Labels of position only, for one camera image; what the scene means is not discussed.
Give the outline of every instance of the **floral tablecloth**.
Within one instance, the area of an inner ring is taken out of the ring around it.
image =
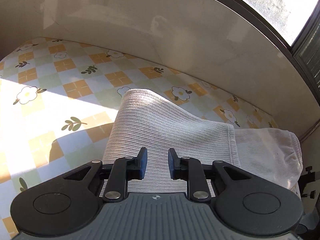
[[[77,42],[27,41],[0,62],[1,240],[17,234],[17,194],[102,159],[121,97],[133,88],[235,128],[277,127],[244,100],[174,69]]]

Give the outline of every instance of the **ribbed fabric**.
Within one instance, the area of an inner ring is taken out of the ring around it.
[[[223,160],[286,188],[294,186],[302,171],[298,139],[288,131],[235,131],[230,124],[195,117],[150,90],[132,89],[122,98],[103,163],[136,156],[141,147],[148,149],[146,175],[142,181],[128,182],[130,192],[186,191],[185,181],[170,178],[171,147],[179,157],[190,156],[204,164]]]
[[[295,134],[275,128],[235,130],[242,169],[287,189],[302,172],[300,143]]]

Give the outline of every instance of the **tree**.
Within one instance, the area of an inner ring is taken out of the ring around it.
[[[286,33],[289,12],[285,8],[284,0],[245,0],[256,9],[281,34]]]

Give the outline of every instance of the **glossy tile wall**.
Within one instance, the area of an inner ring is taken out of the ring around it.
[[[291,63],[216,0],[0,0],[0,15],[0,57],[37,36],[78,41],[214,84],[298,136],[320,118]]]

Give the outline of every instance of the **dark window frame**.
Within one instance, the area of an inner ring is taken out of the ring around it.
[[[304,42],[310,35],[313,26],[316,24],[316,19],[320,17],[320,0],[318,1],[312,15],[309,17],[304,28],[301,30],[298,37],[295,39],[292,46],[280,35],[280,33],[272,27],[272,25],[255,9],[243,0],[217,0],[223,5],[227,6],[261,33],[263,33],[290,61],[290,63],[297,70],[299,75],[302,77],[306,85],[309,87],[317,103],[320,105],[320,90],[316,85],[311,73],[307,69],[306,65],[302,62],[300,57],[297,57],[297,52],[302,48]]]

